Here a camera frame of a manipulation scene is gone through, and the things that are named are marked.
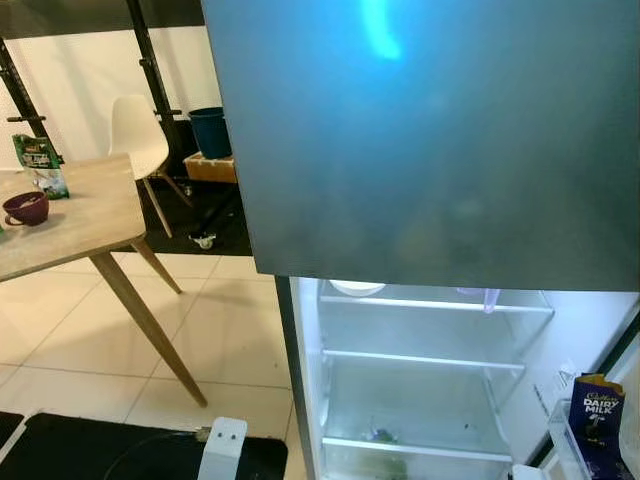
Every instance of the blue bucket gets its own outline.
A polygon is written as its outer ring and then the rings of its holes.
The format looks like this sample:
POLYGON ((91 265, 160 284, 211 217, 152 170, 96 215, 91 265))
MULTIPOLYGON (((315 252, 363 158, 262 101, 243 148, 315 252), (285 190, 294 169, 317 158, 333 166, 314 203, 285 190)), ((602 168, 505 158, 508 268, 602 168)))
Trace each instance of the blue bucket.
POLYGON ((193 135, 205 158, 231 155, 231 144, 222 107, 200 108, 189 112, 193 135))

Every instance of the snack packet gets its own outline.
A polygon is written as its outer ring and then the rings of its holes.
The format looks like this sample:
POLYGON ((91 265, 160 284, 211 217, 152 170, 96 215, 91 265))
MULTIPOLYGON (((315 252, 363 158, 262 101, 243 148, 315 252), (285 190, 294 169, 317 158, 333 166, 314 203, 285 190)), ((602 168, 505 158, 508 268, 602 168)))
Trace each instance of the snack packet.
POLYGON ((60 159, 46 137, 13 135, 18 160, 29 172, 33 183, 51 200, 69 198, 69 190, 60 170, 60 159))
POLYGON ((633 480, 620 455, 620 422, 625 394, 602 374, 576 378, 569 425, 595 480, 633 480))

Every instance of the table top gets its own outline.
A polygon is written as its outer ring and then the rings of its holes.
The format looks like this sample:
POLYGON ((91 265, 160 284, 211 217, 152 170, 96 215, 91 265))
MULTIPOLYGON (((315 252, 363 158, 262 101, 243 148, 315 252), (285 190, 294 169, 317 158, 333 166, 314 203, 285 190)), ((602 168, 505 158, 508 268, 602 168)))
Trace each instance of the table top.
MULTIPOLYGON (((0 209, 0 281, 130 244, 144 236, 140 198, 127 155, 66 164, 71 198, 50 200, 49 218, 13 227, 0 209)), ((0 204, 36 190, 25 172, 0 172, 0 204)))

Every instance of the black mat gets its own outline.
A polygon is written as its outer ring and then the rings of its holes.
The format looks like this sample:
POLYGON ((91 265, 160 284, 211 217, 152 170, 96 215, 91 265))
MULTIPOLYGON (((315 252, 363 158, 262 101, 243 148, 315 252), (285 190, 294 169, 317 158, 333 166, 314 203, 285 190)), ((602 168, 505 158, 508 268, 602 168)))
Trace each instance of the black mat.
POLYGON ((139 186, 144 220, 147 225, 147 242, 156 253, 191 253, 203 255, 251 255, 251 245, 247 224, 244 219, 242 200, 238 187, 226 183, 189 182, 193 189, 189 208, 164 180, 151 180, 158 203, 167 217, 173 231, 173 238, 167 237, 162 223, 153 208, 144 187, 139 186), (224 199, 229 190, 234 190, 233 200, 223 210, 222 215, 207 227, 207 232, 216 233, 217 239, 210 250, 202 250, 189 239, 189 234, 198 230, 208 211, 224 199))
MULTIPOLYGON (((172 430, 40 413, 0 463, 3 480, 195 480, 204 443, 172 430)), ((245 439, 237 480, 282 480, 287 447, 245 439)))
POLYGON ((0 448, 9 440, 23 418, 23 415, 17 413, 0 412, 0 448))

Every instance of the cadbury dairy milk chocolate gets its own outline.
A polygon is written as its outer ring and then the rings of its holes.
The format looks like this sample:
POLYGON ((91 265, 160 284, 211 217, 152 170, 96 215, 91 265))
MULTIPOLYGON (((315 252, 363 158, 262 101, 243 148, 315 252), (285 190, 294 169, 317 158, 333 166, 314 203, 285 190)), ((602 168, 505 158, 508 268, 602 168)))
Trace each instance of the cadbury dairy milk chocolate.
POLYGON ((602 374, 576 378, 569 425, 580 452, 597 480, 634 480, 620 455, 619 433, 624 390, 602 374))

